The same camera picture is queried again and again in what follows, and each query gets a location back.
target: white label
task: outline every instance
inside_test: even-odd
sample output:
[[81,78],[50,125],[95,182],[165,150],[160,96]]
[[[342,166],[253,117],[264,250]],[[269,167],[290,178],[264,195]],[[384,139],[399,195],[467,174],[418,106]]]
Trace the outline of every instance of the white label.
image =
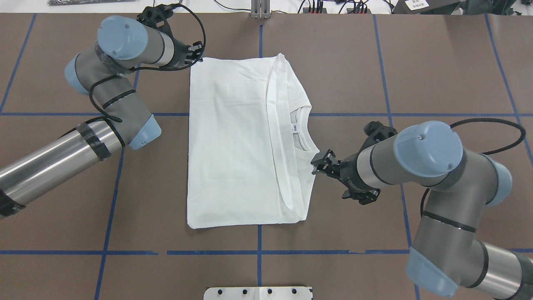
[[419,10],[423,9],[424,7],[429,7],[430,5],[426,2],[426,0],[407,0],[405,1],[405,4],[407,4],[407,7],[410,10]]

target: white t-shirt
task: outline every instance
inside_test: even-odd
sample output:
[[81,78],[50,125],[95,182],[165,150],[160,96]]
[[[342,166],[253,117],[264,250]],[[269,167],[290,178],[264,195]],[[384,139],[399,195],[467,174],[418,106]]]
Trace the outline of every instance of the white t-shirt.
[[191,228],[305,220],[319,152],[311,104],[282,54],[191,68]]

